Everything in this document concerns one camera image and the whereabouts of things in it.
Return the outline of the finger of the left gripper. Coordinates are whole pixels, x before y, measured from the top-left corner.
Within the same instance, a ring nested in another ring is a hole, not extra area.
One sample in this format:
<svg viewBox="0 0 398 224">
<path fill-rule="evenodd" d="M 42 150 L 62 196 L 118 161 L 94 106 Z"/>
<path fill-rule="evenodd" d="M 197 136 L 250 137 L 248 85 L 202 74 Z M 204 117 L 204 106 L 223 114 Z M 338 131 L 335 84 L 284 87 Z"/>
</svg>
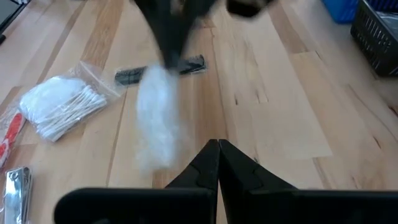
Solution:
<svg viewBox="0 0 398 224">
<path fill-rule="evenodd" d="M 171 13 L 171 0 L 133 0 L 141 10 L 159 46 L 167 69 L 177 68 L 181 40 L 176 17 Z"/>
<path fill-rule="evenodd" d="M 217 0 L 179 0 L 181 11 L 180 11 L 180 46 L 179 46 L 179 67 L 182 68 L 184 65 L 183 54 L 188 42 L 193 26 L 196 21 L 202 17 L 205 17 L 211 7 Z"/>
</svg>

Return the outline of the black plastic bin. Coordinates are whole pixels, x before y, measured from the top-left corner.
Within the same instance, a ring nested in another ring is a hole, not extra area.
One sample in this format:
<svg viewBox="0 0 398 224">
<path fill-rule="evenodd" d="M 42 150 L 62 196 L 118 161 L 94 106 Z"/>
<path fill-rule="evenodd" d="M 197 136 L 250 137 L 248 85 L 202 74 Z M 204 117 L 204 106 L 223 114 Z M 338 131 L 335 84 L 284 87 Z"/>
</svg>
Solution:
<svg viewBox="0 0 398 224">
<path fill-rule="evenodd" d="M 398 33 L 382 13 L 398 16 L 398 0 L 359 0 L 351 36 L 378 76 L 398 78 Z"/>
</svg>

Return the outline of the bagged red toothbrush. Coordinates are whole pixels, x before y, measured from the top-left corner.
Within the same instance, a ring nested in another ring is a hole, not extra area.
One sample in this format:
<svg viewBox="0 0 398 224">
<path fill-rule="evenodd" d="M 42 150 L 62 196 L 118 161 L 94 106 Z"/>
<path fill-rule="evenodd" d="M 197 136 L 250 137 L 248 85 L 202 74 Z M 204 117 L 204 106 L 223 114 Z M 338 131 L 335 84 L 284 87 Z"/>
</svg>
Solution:
<svg viewBox="0 0 398 224">
<path fill-rule="evenodd" d="M 0 115 L 0 169 L 10 156 L 24 124 L 25 117 L 16 106 L 8 108 Z"/>
</svg>

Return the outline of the bagged cotton balls and swabs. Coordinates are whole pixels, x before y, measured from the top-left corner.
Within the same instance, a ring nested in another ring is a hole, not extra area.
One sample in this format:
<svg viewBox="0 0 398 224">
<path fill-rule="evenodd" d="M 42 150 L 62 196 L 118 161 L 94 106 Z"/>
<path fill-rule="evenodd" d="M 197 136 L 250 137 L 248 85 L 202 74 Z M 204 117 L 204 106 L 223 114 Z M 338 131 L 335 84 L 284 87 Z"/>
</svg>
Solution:
<svg viewBox="0 0 398 224">
<path fill-rule="evenodd" d="M 182 149 L 179 112 L 177 73 L 161 65 L 147 67 L 136 100 L 136 124 L 142 136 L 137 161 L 143 171 L 175 165 Z"/>
<path fill-rule="evenodd" d="M 84 61 L 31 88 L 19 111 L 44 140 L 55 142 L 90 116 L 109 106 L 126 88 Z"/>
</svg>

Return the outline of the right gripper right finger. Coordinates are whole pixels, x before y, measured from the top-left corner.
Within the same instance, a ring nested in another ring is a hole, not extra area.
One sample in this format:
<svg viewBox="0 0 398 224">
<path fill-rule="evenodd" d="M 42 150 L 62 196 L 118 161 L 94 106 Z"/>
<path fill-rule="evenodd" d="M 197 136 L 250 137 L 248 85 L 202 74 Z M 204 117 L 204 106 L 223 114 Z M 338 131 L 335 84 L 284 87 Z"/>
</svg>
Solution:
<svg viewBox="0 0 398 224">
<path fill-rule="evenodd" d="M 228 224 L 398 224 L 398 191 L 304 190 L 221 139 Z"/>
</svg>

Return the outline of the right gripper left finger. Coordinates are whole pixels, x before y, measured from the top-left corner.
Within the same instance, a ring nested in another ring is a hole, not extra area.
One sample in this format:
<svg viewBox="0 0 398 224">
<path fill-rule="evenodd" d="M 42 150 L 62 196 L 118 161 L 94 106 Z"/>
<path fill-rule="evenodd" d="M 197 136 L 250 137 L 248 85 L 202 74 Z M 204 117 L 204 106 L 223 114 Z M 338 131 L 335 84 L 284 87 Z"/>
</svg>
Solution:
<svg viewBox="0 0 398 224">
<path fill-rule="evenodd" d="M 215 224 L 220 147 L 209 140 L 162 189 L 81 188 L 54 209 L 55 224 Z"/>
</svg>

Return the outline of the bagged black comb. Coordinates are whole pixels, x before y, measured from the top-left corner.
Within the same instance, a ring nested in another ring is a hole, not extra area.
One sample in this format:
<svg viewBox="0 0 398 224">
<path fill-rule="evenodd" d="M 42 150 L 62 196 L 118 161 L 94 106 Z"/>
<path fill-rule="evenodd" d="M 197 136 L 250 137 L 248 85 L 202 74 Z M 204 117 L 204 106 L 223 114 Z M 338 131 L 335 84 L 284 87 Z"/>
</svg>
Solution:
<svg viewBox="0 0 398 224">
<path fill-rule="evenodd" d="M 148 66 L 127 68 L 118 70 L 115 74 L 115 81 L 124 85 L 134 85 L 140 82 L 145 70 Z M 178 72 L 181 75 L 190 73 L 204 72 L 207 69 L 206 60 L 202 54 L 189 57 L 182 61 L 182 64 L 178 68 Z"/>
<path fill-rule="evenodd" d="M 377 11 L 376 15 L 382 30 L 398 42 L 398 12 Z"/>
</svg>

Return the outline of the blue plastic bin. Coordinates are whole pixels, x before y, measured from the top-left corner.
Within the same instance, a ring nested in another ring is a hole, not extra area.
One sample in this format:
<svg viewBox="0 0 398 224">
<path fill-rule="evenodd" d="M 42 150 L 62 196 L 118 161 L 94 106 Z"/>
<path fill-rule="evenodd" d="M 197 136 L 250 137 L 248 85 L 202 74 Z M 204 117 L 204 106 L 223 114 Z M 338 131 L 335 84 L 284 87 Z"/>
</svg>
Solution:
<svg viewBox="0 0 398 224">
<path fill-rule="evenodd" d="M 352 23 L 359 0 L 321 0 L 337 24 Z"/>
</svg>

